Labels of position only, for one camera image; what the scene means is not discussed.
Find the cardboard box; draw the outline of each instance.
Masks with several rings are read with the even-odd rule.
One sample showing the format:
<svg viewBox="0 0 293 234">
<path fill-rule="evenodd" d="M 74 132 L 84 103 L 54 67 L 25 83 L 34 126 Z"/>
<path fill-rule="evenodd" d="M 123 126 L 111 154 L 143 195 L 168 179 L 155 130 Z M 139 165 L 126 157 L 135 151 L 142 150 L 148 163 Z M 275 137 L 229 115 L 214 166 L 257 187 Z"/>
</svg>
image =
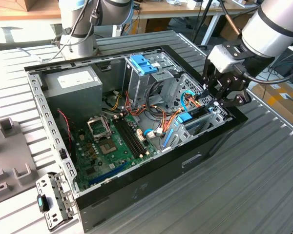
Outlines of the cardboard box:
<svg viewBox="0 0 293 234">
<path fill-rule="evenodd" d="M 38 0 L 0 0 L 0 7 L 29 11 Z"/>
<path fill-rule="evenodd" d="M 241 5 L 250 5 L 254 4 L 254 0 L 236 0 Z"/>
<path fill-rule="evenodd" d="M 249 21 L 249 19 L 252 16 L 253 16 L 253 14 L 241 15 L 240 17 L 234 19 L 233 21 L 238 28 L 243 29 L 244 26 L 247 24 L 247 22 Z M 238 39 L 237 34 L 234 32 L 233 28 L 231 27 L 231 25 L 228 22 L 226 22 L 223 30 L 221 30 L 220 35 L 226 40 L 237 40 Z"/>
<path fill-rule="evenodd" d="M 293 124 L 293 100 L 288 98 L 293 98 L 292 87 L 286 83 L 267 85 L 265 92 L 265 85 L 257 84 L 252 92 Z"/>
<path fill-rule="evenodd" d="M 160 32 L 167 30 L 171 18 L 148 19 L 146 23 L 146 33 Z"/>
</svg>

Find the gray sheet metal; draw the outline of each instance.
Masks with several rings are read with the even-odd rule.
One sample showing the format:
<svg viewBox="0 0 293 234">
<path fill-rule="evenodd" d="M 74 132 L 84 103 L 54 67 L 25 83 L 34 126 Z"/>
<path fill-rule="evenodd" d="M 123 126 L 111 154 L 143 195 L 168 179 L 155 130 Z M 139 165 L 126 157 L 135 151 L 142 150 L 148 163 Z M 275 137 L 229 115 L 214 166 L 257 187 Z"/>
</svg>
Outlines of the gray sheet metal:
<svg viewBox="0 0 293 234">
<path fill-rule="evenodd" d="M 218 153 L 95 233 L 278 233 L 293 230 L 293 130 L 254 100 Z"/>
<path fill-rule="evenodd" d="M 103 54 L 170 45 L 199 72 L 204 52 L 173 31 L 99 39 Z M 27 49 L 44 59 L 53 46 Z M 22 71 L 38 64 L 17 49 L 0 52 L 0 118 L 21 123 L 39 175 L 58 169 Z M 249 121 L 219 152 L 182 177 L 103 223 L 95 234 L 265 233 L 293 229 L 293 129 L 257 101 L 241 107 Z M 0 203 L 1 233 L 47 233 L 35 191 Z M 55 233 L 82 233 L 77 219 Z"/>
</svg>

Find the table leg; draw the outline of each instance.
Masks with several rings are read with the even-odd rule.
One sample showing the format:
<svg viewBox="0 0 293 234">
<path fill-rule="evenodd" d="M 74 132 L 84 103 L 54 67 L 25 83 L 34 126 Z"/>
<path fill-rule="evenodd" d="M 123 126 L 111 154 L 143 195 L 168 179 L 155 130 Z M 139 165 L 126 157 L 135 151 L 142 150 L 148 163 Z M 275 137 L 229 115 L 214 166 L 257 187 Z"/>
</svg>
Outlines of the table leg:
<svg viewBox="0 0 293 234">
<path fill-rule="evenodd" d="M 113 25 L 112 37 L 120 37 L 122 32 L 121 25 Z"/>
<path fill-rule="evenodd" d="M 219 15 L 215 15 L 211 19 L 210 24 L 209 24 L 209 27 L 208 27 L 208 29 L 207 29 L 207 31 L 205 33 L 205 36 L 204 36 L 204 38 L 202 40 L 201 45 L 207 45 L 208 44 L 209 39 L 210 39 L 210 37 L 211 37 L 211 35 L 212 35 L 212 33 L 213 33 L 213 31 L 214 31 L 214 29 L 215 29 L 218 21 L 219 21 L 220 16 L 221 16 L 220 14 Z"/>
</svg>

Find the connector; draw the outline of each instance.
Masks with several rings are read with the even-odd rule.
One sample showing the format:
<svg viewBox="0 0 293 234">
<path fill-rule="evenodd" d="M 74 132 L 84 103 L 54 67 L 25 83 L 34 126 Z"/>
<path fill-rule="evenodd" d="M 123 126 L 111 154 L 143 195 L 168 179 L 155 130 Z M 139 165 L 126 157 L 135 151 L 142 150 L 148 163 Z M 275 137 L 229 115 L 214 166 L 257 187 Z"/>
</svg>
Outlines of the connector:
<svg viewBox="0 0 293 234">
<path fill-rule="evenodd" d="M 146 136 L 147 136 L 149 139 L 155 138 L 155 134 L 154 134 L 153 131 L 148 132 L 148 133 L 146 134 Z"/>
<path fill-rule="evenodd" d="M 158 128 L 158 129 L 156 129 L 156 132 L 159 133 L 159 134 L 162 134 L 163 133 L 163 129 L 162 128 Z"/>
<path fill-rule="evenodd" d="M 115 94 L 116 96 L 118 96 L 119 92 L 116 90 L 113 90 L 113 94 Z"/>
</svg>

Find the slotted metal table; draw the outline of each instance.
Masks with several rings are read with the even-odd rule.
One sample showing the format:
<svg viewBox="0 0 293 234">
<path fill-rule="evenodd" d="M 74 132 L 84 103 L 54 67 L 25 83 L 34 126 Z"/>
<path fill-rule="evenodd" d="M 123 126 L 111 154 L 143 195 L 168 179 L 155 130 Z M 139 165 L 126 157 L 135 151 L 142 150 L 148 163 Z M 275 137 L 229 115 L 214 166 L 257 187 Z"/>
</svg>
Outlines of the slotted metal table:
<svg viewBox="0 0 293 234">
<path fill-rule="evenodd" d="M 170 45 L 201 72 L 205 55 L 173 31 L 98 40 L 103 54 Z M 27 48 L 46 59 L 49 46 Z M 0 119 L 19 121 L 40 176 L 58 171 L 23 67 L 38 64 L 18 49 L 0 51 Z M 94 234 L 289 234 L 293 230 L 293 126 L 254 97 L 249 118 L 215 156 L 135 203 Z M 36 188 L 0 203 L 0 234 L 48 233 Z M 74 219 L 54 233 L 83 233 Z"/>
</svg>

